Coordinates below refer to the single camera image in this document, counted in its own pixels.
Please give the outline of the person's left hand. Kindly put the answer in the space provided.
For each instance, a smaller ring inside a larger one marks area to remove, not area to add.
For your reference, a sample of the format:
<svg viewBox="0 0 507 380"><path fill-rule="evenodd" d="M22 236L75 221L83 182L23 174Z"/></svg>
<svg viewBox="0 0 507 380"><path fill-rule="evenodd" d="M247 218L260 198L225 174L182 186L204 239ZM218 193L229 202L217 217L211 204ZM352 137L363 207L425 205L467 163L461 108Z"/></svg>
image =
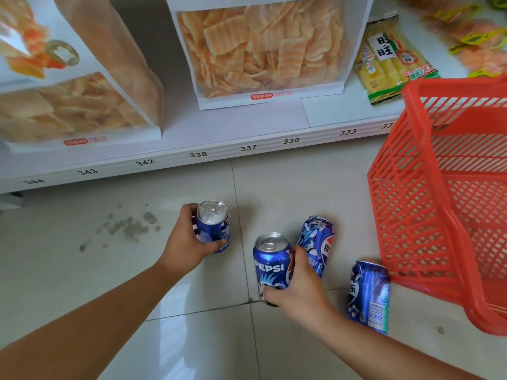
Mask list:
<svg viewBox="0 0 507 380"><path fill-rule="evenodd" d="M181 207L176 224L157 261L157 265L164 268L175 282L180 281L209 255L197 251L199 240L193 228L197 207L197 203Z"/></svg>

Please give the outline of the person's right hand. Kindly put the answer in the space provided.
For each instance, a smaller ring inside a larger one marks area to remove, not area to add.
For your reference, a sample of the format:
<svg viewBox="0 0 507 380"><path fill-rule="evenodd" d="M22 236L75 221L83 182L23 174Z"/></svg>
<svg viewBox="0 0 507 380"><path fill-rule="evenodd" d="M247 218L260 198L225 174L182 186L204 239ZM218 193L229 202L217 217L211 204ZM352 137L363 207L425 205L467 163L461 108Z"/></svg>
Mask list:
<svg viewBox="0 0 507 380"><path fill-rule="evenodd" d="M290 319L316 334L320 323L333 306L326 290L314 269L310 266L306 251L298 245L293 247L295 268L292 280L286 288L288 299L285 306L279 306Z"/></svg>

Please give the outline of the blue soda can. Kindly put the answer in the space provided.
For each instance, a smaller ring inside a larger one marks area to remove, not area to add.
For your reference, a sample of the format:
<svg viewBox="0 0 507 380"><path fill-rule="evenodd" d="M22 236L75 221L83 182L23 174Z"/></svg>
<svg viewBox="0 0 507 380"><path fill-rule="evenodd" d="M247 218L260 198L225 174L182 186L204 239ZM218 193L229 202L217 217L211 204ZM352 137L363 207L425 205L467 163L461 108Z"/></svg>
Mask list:
<svg viewBox="0 0 507 380"><path fill-rule="evenodd" d="M252 256L259 297L265 304L276 307L265 300L263 287L283 290L289 286L295 267L293 247L282 233L274 231L256 238Z"/></svg>
<svg viewBox="0 0 507 380"><path fill-rule="evenodd" d="M351 269L347 318L388 335L390 282L384 266L357 260Z"/></svg>
<svg viewBox="0 0 507 380"><path fill-rule="evenodd" d="M200 242L211 243L225 240L215 254L224 252L231 239L231 214L222 201L204 201L196 209L196 236Z"/></svg>
<svg viewBox="0 0 507 380"><path fill-rule="evenodd" d="M325 218L309 216L302 225L297 245L307 253L308 261L322 278L334 239L334 225Z"/></svg>

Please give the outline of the person's left forearm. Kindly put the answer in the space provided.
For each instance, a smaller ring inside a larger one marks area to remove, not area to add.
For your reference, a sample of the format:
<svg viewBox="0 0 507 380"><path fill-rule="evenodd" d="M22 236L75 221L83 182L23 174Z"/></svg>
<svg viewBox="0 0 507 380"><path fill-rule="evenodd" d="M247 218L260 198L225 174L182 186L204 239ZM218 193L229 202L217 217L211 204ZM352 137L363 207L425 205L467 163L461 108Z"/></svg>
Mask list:
<svg viewBox="0 0 507 380"><path fill-rule="evenodd" d="M159 262L0 350L0 380L97 380L189 271Z"/></svg>

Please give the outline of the person's right forearm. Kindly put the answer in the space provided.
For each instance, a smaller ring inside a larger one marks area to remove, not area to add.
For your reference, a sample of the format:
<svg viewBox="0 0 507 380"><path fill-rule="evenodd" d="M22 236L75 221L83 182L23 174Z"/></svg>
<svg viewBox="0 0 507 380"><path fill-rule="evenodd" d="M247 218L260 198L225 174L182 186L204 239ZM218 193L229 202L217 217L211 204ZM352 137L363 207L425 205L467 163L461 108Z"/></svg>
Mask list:
<svg viewBox="0 0 507 380"><path fill-rule="evenodd" d="M304 326L363 380L485 380L348 320L333 306Z"/></svg>

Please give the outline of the white store shelf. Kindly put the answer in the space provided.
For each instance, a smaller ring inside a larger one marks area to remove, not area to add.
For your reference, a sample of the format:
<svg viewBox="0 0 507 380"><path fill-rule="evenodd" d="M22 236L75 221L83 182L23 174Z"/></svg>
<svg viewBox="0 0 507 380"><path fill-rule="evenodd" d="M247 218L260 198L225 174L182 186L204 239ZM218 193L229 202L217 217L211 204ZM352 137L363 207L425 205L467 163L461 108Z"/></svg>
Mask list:
<svg viewBox="0 0 507 380"><path fill-rule="evenodd" d="M0 142L0 212L27 204L31 189L388 133L404 109L401 97L371 106L352 72L340 95L200 110L166 1L118 12L164 85L162 138L29 153Z"/></svg>

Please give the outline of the red plastic shopping basket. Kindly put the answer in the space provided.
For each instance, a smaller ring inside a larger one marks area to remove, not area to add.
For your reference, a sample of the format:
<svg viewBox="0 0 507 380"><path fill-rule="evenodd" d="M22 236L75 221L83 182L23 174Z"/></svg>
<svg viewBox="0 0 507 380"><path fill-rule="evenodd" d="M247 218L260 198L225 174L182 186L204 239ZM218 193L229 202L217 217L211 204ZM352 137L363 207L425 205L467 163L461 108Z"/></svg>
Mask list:
<svg viewBox="0 0 507 380"><path fill-rule="evenodd" d="M402 89L367 174L391 280L507 337L507 74Z"/></svg>

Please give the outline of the large white chip bag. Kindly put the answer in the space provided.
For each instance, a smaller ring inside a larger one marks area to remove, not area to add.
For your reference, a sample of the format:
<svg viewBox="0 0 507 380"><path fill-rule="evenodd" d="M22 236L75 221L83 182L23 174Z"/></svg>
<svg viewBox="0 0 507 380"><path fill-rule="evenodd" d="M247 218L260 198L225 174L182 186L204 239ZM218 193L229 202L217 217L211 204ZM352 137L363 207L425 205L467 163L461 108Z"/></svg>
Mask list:
<svg viewBox="0 0 507 380"><path fill-rule="evenodd" d="M109 0L0 0L0 142L156 141L164 90Z"/></svg>
<svg viewBox="0 0 507 380"><path fill-rule="evenodd" d="M201 110L340 95L374 0L166 0Z"/></svg>

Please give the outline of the yellow rice cracker packet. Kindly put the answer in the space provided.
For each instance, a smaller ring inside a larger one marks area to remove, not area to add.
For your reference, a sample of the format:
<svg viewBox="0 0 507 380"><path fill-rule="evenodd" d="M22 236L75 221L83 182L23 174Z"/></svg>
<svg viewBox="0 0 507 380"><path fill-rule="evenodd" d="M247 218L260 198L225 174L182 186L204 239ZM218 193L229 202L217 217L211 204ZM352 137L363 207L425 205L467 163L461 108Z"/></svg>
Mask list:
<svg viewBox="0 0 507 380"><path fill-rule="evenodd" d="M398 14L367 23L354 71L371 106L397 98L407 82L440 77L400 30Z"/></svg>

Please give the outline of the orange snack packet yellow label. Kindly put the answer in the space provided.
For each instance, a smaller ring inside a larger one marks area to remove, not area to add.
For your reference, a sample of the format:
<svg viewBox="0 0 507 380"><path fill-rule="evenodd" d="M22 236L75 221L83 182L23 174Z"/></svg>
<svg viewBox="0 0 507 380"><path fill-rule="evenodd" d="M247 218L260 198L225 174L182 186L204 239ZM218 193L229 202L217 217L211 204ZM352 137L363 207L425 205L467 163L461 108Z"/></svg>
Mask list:
<svg viewBox="0 0 507 380"><path fill-rule="evenodd" d="M507 27L488 18L445 22L436 18L422 20L428 31L441 36L450 55L464 49L501 49L507 45Z"/></svg>
<svg viewBox="0 0 507 380"><path fill-rule="evenodd" d="M400 4L420 13L423 17L434 18L447 23L470 18L480 6L466 0L398 0Z"/></svg>
<svg viewBox="0 0 507 380"><path fill-rule="evenodd" d="M507 74L507 51L467 46L456 54L467 69L467 77L495 77Z"/></svg>

